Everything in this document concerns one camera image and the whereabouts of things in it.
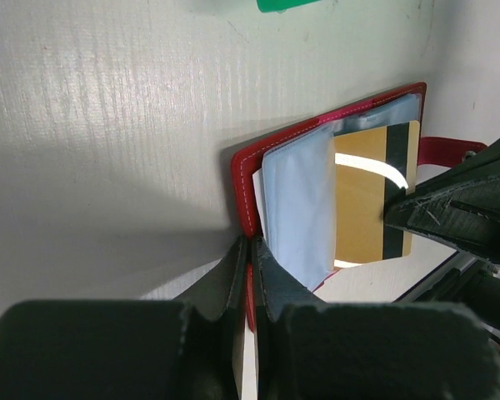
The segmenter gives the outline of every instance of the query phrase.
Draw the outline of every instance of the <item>white stitching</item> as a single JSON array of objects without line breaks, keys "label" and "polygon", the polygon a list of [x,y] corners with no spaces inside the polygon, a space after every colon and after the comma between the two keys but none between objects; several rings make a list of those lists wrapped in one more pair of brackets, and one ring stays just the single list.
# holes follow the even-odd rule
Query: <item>white stitching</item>
[{"label": "white stitching", "polygon": [[423,86],[416,86],[416,87],[412,87],[410,88],[409,90],[406,90],[404,92],[399,92],[397,94],[394,94],[392,96],[389,96],[389,97],[385,97],[381,100],[378,100],[377,102],[374,102],[374,103],[371,103],[371,104],[367,104],[367,105],[364,105],[364,106],[360,106],[360,107],[357,107],[357,108],[354,108],[353,110],[349,110],[349,111],[345,111],[345,112],[342,112],[342,113],[339,113],[338,116],[331,116],[331,117],[328,117],[327,119],[324,119],[323,121],[318,121],[317,123],[315,123],[314,125],[310,126],[310,127],[305,127],[304,129],[300,129],[299,131],[296,131],[295,133],[287,136],[287,137],[283,137],[282,139],[272,143],[272,144],[269,144],[268,146],[264,147],[264,148],[260,148],[259,150],[253,152],[252,154],[250,154],[249,156],[246,156],[245,158],[242,159],[241,161],[241,184],[242,184],[242,197],[244,198],[244,207],[246,208],[246,211],[247,211],[247,218],[248,218],[248,226],[250,227],[250,230],[252,231],[253,230],[253,225],[252,225],[252,220],[250,219],[250,210],[248,208],[248,198],[247,198],[247,190],[245,188],[245,185],[244,185],[244,181],[245,181],[245,178],[244,178],[244,174],[243,174],[243,164],[244,162],[249,159],[249,158],[253,158],[256,154],[260,153],[260,152],[263,152],[265,153],[265,151],[267,151],[269,148],[272,148],[274,146],[276,146],[277,144],[279,143],[284,143],[286,142],[288,139],[294,137],[294,136],[297,136],[299,133],[303,133],[304,131],[308,131],[309,129],[313,129],[315,127],[317,127],[318,125],[320,124],[323,124],[323,123],[326,123],[328,121],[331,121],[333,119],[339,119],[339,118],[342,118],[344,115],[346,115],[347,113],[348,114],[351,114],[351,113],[355,113],[356,111],[360,111],[362,109],[365,109],[365,108],[374,108],[375,106],[379,105],[379,104],[382,104],[384,102],[389,102],[395,98],[399,98],[400,96],[403,96],[405,94],[408,94],[408,93],[411,93],[411,92],[414,92],[418,89],[422,89]]}]

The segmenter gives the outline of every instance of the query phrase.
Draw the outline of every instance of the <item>red strap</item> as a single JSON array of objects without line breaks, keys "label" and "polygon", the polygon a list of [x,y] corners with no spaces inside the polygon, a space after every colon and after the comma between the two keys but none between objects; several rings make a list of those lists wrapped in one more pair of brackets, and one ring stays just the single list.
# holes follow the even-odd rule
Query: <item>red strap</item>
[{"label": "red strap", "polygon": [[425,136],[418,144],[417,165],[439,165],[453,168],[468,155],[481,152],[487,145],[468,140],[457,140],[448,137]]}]

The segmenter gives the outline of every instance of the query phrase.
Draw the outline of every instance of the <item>white tabletop surface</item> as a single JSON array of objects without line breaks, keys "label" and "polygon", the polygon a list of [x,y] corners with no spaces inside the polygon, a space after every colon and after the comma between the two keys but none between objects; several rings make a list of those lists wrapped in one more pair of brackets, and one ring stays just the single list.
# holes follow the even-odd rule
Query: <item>white tabletop surface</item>
[{"label": "white tabletop surface", "polygon": [[[2,0],[0,313],[177,294],[240,232],[225,149],[417,80],[424,134],[499,137],[500,0]],[[417,238],[317,294],[390,301],[449,253]]]}]

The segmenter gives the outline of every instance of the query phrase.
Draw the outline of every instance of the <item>wallet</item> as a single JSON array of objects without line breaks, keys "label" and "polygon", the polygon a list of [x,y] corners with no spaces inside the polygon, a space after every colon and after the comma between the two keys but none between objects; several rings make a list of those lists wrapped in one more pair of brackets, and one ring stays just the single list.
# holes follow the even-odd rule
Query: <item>wallet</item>
[{"label": "wallet", "polygon": [[[299,139],[302,135],[310,133],[315,128],[330,122],[336,122],[334,127],[335,132],[340,132],[341,129],[344,129],[344,132],[347,132],[349,129],[356,131],[358,128],[352,126],[353,122],[349,122],[349,117],[361,114],[358,119],[359,123],[369,121],[371,110],[385,106],[407,95],[413,95],[420,102],[419,122],[422,124],[426,90],[427,85],[425,82],[416,82],[373,97],[368,97],[273,132],[266,137],[258,138],[256,142],[235,153],[231,163],[232,184],[235,192],[237,213],[244,234],[248,238],[252,238],[254,235],[263,232],[259,222],[256,193],[253,187],[253,174],[262,168],[265,153],[284,146],[295,139]],[[460,141],[446,137],[421,137],[418,146],[417,165],[434,164],[451,168],[458,165],[466,153],[477,153],[485,147],[486,145],[479,142]],[[249,327],[253,330],[253,276],[251,266],[247,268],[246,284],[247,319]]]}]

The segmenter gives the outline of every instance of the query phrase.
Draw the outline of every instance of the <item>red wallet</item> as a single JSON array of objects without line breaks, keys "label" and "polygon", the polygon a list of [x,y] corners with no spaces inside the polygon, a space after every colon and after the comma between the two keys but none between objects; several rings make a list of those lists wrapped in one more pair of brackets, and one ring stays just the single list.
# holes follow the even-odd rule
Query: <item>red wallet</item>
[{"label": "red wallet", "polygon": [[[387,104],[396,98],[406,94],[420,94],[421,101],[421,123],[426,97],[427,85],[425,82],[417,82],[407,86],[399,87],[391,91],[369,97],[359,102],[340,107],[331,112],[309,118],[306,121],[299,122],[290,127],[285,127],[271,135],[256,142],[248,147],[238,151],[232,158],[232,183],[237,203],[237,213],[242,224],[244,234],[251,238],[261,232],[261,225],[258,216],[258,206],[256,204],[255,193],[253,190],[252,175],[261,168],[263,155],[278,145],[292,140],[312,129],[353,114],[366,112],[373,108]],[[458,165],[463,156],[468,152],[479,152],[486,147],[479,142],[469,142],[446,137],[421,137],[418,149],[417,165],[433,164],[444,167],[454,167]],[[253,277],[252,268],[249,266],[246,272],[246,309],[248,326],[254,328],[254,310],[253,310]]]}]

